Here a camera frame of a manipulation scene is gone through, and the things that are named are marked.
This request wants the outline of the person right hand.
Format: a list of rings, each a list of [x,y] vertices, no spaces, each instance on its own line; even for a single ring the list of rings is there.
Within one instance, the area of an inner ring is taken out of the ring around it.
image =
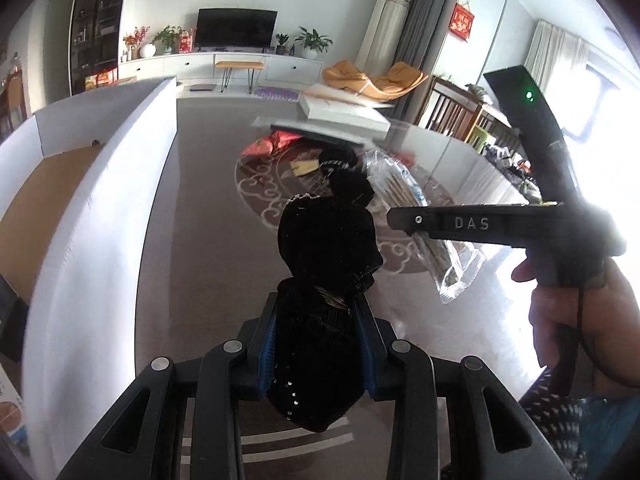
[[[552,368],[559,363],[558,328],[578,327],[592,340],[598,362],[594,393],[607,398],[639,393],[639,307],[631,284],[615,261],[605,261],[605,285],[601,288],[580,292],[537,285],[528,318],[540,366]]]

